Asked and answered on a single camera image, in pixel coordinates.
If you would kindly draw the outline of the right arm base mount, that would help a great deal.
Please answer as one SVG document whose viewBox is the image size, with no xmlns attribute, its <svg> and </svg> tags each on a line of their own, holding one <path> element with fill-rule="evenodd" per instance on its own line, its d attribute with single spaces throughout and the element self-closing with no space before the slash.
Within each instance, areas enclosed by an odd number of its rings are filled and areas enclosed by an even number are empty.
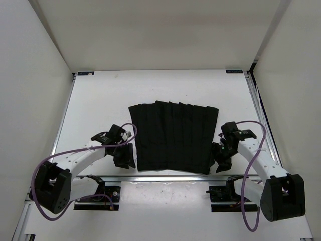
<svg viewBox="0 0 321 241">
<path fill-rule="evenodd" d="M 234 181 L 243 179 L 243 175 L 231 176 L 223 186 L 209 186 L 211 212 L 241 212 L 241 197 L 236 194 Z"/>
</svg>

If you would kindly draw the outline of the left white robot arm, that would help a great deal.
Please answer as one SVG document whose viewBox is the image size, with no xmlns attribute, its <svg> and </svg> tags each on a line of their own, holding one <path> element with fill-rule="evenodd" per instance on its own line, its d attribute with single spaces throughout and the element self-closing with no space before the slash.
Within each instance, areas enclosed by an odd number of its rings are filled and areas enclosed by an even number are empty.
<svg viewBox="0 0 321 241">
<path fill-rule="evenodd" d="M 131 126 L 133 132 L 112 125 L 108 131 L 92 136 L 84 147 L 53 154 L 38 164 L 32 175 L 29 198 L 45 219 L 58 220 L 77 200 L 111 199 L 105 194 L 102 178 L 79 174 L 106 156 L 113 157 L 115 167 L 135 168 L 132 140 L 138 130 L 135 124 Z"/>
</svg>

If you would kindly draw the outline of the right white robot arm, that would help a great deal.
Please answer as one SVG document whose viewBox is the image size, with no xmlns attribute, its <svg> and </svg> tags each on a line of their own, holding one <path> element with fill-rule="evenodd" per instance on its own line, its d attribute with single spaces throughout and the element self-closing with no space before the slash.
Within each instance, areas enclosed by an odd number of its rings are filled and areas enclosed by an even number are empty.
<svg viewBox="0 0 321 241">
<path fill-rule="evenodd" d="M 236 154 L 248 161 L 243 175 L 228 178 L 225 188 L 228 199 L 248 199 L 270 222 L 305 215 L 303 178 L 278 165 L 263 149 L 263 140 L 259 141 L 250 129 L 239 129 L 237 122 L 224 123 L 220 137 L 220 142 L 212 144 L 218 173 L 231 169 Z"/>
</svg>

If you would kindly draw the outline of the black pleated skirt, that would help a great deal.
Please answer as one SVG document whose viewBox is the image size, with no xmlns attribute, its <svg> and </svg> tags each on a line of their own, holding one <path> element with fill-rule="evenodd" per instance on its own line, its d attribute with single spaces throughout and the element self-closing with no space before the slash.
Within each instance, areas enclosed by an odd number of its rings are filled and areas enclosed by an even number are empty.
<svg viewBox="0 0 321 241">
<path fill-rule="evenodd" d="M 130 106 L 128 110 L 137 127 L 139 171 L 210 174 L 217 108 L 156 101 Z"/>
</svg>

